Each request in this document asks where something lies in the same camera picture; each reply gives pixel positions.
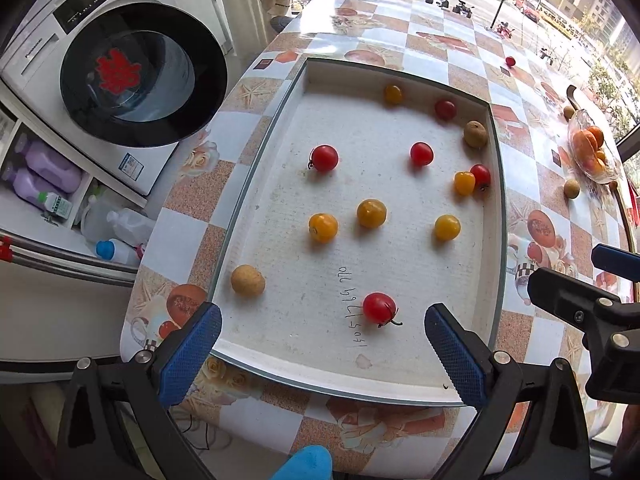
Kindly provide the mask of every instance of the checkered tablecloth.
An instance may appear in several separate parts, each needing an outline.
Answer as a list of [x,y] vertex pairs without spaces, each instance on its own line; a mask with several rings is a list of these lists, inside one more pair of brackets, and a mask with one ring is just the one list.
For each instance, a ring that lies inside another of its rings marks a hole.
[[[313,0],[258,56],[200,133],[201,143],[183,165],[158,217],[127,311],[123,359],[161,340],[168,326],[174,321],[180,325],[204,299],[249,167],[308,56],[385,66],[491,104],[508,215],[508,275],[496,348],[535,364],[548,365],[557,356],[568,359],[590,434],[606,427],[613,406],[584,393],[590,362],[581,333],[530,304],[526,295],[533,245],[540,249],[542,265],[632,300],[630,282],[591,265],[595,244],[626,249],[626,235],[609,189],[584,177],[564,147],[562,108],[568,103],[569,82],[536,53],[502,41],[472,20],[410,0]],[[505,56],[513,56],[517,65],[508,70]],[[615,152],[609,126],[599,126]],[[562,184],[569,176],[580,181],[582,192],[567,202]],[[630,207],[624,177],[620,189]],[[538,243],[549,233],[555,241]],[[475,415],[469,407],[389,406],[313,394],[212,356],[183,405],[232,434],[279,452],[322,444],[334,457],[336,470],[392,478],[428,478]],[[525,410],[517,407],[490,471],[504,465]]]

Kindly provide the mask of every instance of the stain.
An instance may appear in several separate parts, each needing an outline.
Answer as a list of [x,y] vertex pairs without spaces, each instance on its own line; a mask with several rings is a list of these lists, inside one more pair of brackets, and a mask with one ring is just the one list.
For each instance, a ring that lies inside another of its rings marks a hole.
[[362,368],[363,370],[372,367],[369,358],[367,358],[367,356],[363,354],[359,354],[358,357],[356,357],[356,365],[358,366],[358,368]]

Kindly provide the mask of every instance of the curtain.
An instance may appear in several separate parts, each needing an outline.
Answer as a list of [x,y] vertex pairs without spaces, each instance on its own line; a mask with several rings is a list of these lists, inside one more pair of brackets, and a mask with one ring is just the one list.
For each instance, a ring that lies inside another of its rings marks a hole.
[[260,0],[217,0],[226,17],[234,51],[242,67],[249,66],[274,38]]

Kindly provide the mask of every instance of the washing machine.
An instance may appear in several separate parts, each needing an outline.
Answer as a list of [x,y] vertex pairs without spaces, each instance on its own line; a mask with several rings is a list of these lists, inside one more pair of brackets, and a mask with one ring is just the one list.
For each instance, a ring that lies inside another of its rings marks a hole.
[[60,136],[146,196],[177,142],[222,103],[223,43],[212,0],[37,0],[0,57],[0,76]]

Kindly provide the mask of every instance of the white tray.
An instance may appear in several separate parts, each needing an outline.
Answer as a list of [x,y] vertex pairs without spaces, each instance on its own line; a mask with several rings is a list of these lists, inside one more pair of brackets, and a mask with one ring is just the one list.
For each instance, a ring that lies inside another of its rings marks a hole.
[[[399,107],[383,103],[389,83],[404,90]],[[457,103],[455,123],[430,114],[442,97]],[[469,120],[489,131],[481,152],[462,140]],[[433,148],[434,161],[413,171],[408,154],[419,140]],[[340,155],[329,174],[306,167],[319,144]],[[460,200],[453,176],[478,162],[490,169],[492,186],[481,198]],[[355,215],[367,198],[388,209],[386,223],[370,232]],[[308,235],[308,219],[318,212],[340,223],[325,246]],[[460,219],[462,232],[438,244],[433,223],[448,213]],[[260,147],[214,271],[209,295],[222,310],[223,329],[212,354],[316,392],[462,405],[424,335],[424,313],[443,302],[463,327],[493,345],[504,288],[505,218],[487,103],[392,70],[309,58]],[[264,275],[259,298],[244,300],[231,289],[230,274],[241,264]],[[362,300],[376,291],[394,298],[402,326],[378,328],[364,320]]]

